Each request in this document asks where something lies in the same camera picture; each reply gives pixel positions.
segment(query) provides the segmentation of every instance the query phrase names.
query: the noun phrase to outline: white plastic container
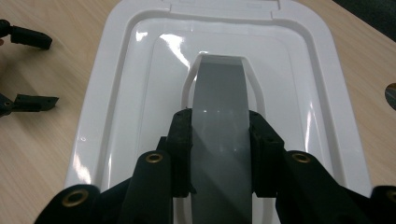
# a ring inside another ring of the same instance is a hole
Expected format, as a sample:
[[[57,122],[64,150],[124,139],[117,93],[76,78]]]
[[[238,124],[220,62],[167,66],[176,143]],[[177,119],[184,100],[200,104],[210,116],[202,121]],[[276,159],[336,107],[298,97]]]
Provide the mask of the white plastic container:
[[[109,189],[192,106],[206,54],[241,57],[248,106],[264,115],[286,150],[316,156],[337,182],[371,190],[361,141],[332,36],[290,0],[123,0],[106,22],[65,186]],[[191,223],[189,201],[175,223]],[[253,223],[277,223],[272,200],[253,200]]]

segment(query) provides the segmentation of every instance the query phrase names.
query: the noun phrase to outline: light wood surface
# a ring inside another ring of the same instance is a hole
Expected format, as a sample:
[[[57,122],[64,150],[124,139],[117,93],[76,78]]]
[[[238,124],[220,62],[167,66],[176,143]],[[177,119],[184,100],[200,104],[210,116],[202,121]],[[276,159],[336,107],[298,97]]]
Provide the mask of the light wood surface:
[[[302,0],[329,25],[373,185],[396,186],[396,44],[330,0]],[[48,51],[0,47],[0,92],[58,96],[48,112],[0,118],[0,223],[33,223],[64,185],[80,109],[109,11],[118,0],[0,0],[0,19],[53,38]]]

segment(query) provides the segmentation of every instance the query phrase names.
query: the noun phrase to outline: wooden table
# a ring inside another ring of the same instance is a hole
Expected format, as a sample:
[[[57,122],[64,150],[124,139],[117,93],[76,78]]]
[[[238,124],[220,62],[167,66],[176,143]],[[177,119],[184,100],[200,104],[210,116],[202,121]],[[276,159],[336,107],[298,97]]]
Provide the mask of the wooden table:
[[[327,22],[339,53],[373,185],[396,186],[396,43],[330,0],[302,0]],[[0,47],[0,92],[58,96],[48,112],[0,118],[0,223],[33,223],[64,185],[106,17],[118,0],[0,0],[0,19],[44,32],[50,50]]]

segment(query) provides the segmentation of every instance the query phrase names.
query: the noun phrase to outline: white plastic tray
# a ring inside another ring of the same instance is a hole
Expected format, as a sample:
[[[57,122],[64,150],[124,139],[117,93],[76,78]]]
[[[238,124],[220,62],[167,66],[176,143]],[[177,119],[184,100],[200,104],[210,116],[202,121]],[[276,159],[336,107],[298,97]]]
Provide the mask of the white plastic tray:
[[[192,106],[205,54],[243,58],[249,109],[264,115],[286,150],[313,154],[339,184],[369,194],[331,33],[289,0],[121,1],[106,22],[65,186],[106,190],[130,177],[172,116]],[[272,203],[254,199],[253,223],[277,223]],[[175,223],[190,223],[188,201],[177,200],[175,212]]]

